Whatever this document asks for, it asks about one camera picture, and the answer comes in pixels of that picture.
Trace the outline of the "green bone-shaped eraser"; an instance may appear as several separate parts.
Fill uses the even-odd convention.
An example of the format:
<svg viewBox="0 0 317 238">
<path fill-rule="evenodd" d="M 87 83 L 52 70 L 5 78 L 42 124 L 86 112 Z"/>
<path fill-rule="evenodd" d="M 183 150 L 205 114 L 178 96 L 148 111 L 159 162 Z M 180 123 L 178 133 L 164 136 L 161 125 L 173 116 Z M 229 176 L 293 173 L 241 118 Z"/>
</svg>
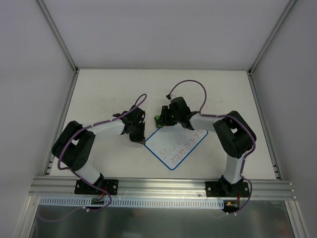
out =
<svg viewBox="0 0 317 238">
<path fill-rule="evenodd" d="M 164 127 L 164 121 L 163 121 L 163 119 L 161 118 L 160 115 L 156 115 L 156 116 L 154 117 L 154 119 L 155 119 L 155 123 L 156 123 L 156 127 L 157 127 L 157 128 L 162 128 L 162 127 Z"/>
</svg>

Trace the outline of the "blue framed whiteboard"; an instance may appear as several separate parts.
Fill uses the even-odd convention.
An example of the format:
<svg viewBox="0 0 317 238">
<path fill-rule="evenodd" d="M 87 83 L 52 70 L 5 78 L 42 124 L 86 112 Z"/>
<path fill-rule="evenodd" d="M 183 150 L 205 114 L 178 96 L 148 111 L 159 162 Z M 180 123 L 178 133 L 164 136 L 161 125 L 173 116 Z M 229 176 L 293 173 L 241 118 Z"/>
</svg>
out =
<svg viewBox="0 0 317 238">
<path fill-rule="evenodd" d="M 208 136 L 206 130 L 189 130 L 180 124 L 158 128 L 145 147 L 169 170 L 175 170 Z"/>
</svg>

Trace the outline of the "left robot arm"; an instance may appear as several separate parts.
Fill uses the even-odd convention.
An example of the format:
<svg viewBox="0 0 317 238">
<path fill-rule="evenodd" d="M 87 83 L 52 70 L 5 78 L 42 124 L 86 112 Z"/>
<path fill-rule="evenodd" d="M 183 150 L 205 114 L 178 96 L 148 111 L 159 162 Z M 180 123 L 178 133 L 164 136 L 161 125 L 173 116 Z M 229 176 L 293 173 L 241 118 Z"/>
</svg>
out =
<svg viewBox="0 0 317 238">
<path fill-rule="evenodd" d="M 114 114 L 104 122 L 84 126 L 73 120 L 67 124 L 52 147 L 52 154 L 76 173 L 75 194 L 117 195 L 118 180 L 106 179 L 89 161 L 95 142 L 111 136 L 128 134 L 131 142 L 145 144 L 145 111 L 133 105 L 129 111 Z"/>
</svg>

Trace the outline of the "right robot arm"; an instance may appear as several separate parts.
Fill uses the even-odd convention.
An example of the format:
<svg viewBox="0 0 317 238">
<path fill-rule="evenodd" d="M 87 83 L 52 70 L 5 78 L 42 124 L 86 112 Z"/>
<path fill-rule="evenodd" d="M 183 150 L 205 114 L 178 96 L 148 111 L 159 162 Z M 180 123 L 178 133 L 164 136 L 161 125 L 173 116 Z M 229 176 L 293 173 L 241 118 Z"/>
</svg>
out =
<svg viewBox="0 0 317 238">
<path fill-rule="evenodd" d="M 227 154 L 223 175 L 216 182 L 207 181 L 207 197 L 251 197 L 252 184 L 242 176 L 246 158 L 256 148 L 257 137 L 237 111 L 224 115 L 207 115 L 192 111 L 183 97 L 176 97 L 161 114 L 155 116 L 157 127 L 180 124 L 189 130 L 215 132 Z"/>
</svg>

